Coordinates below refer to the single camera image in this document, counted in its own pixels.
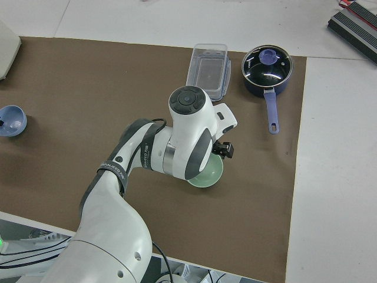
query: gray joint cap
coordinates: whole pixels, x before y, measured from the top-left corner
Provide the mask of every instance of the gray joint cap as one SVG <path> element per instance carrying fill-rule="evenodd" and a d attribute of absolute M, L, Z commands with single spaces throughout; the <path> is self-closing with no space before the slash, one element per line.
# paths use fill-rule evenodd
<path fill-rule="evenodd" d="M 189 115 L 198 112 L 206 102 L 206 95 L 201 88 L 193 86 L 180 87 L 169 99 L 169 105 L 174 112 Z"/>

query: white table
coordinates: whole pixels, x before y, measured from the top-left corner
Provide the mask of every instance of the white table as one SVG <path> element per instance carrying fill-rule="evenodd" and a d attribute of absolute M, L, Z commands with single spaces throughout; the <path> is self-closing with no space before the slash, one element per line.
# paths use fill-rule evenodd
<path fill-rule="evenodd" d="M 377 13 L 377 3 L 359 2 Z M 336 0 L 0 0 L 0 6 L 0 19 L 24 36 L 190 48 L 218 42 L 244 52 L 275 44 L 307 56 L 286 282 L 376 281 L 377 66 L 327 30 L 340 10 Z M 0 218 L 31 225 L 1 212 Z"/>

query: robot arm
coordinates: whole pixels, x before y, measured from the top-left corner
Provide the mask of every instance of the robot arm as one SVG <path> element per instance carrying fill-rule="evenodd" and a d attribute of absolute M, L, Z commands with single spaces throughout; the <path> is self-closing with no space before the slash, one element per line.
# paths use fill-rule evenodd
<path fill-rule="evenodd" d="M 212 106 L 197 87 L 173 92 L 169 110 L 173 127 L 147 119 L 128 126 L 82 199 L 76 235 L 42 283 L 141 281 L 152 244 L 141 216 L 120 196 L 128 175 L 133 168 L 143 167 L 191 179 L 204 169 L 219 137 L 237 125 L 225 104 Z M 217 153 L 231 155 L 231 148 Z"/>

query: brown table surface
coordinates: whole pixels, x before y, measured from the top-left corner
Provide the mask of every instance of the brown table surface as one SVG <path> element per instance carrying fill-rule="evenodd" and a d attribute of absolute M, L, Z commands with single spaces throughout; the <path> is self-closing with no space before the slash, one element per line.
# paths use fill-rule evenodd
<path fill-rule="evenodd" d="M 130 122 L 168 120 L 168 97 L 185 85 L 191 48 L 60 38 L 22 38 L 1 107 L 28 117 L 19 136 L 0 138 L 0 210 L 75 231 L 78 205 L 98 165 Z M 220 181 L 207 189 L 135 169 L 126 200 L 172 258 L 267 282 L 285 280 L 305 57 L 293 57 L 277 97 L 280 133 L 267 129 L 264 99 L 244 87 L 244 53 L 229 52 L 226 103 L 238 126 Z"/>

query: green bowl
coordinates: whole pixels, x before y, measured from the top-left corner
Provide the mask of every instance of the green bowl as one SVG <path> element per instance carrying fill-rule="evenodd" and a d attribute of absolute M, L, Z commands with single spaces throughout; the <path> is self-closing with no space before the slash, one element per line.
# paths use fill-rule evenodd
<path fill-rule="evenodd" d="M 187 180 L 195 187 L 210 187 L 220 180 L 223 174 L 223 160 L 217 154 L 211 153 L 207 165 L 196 177 Z"/>

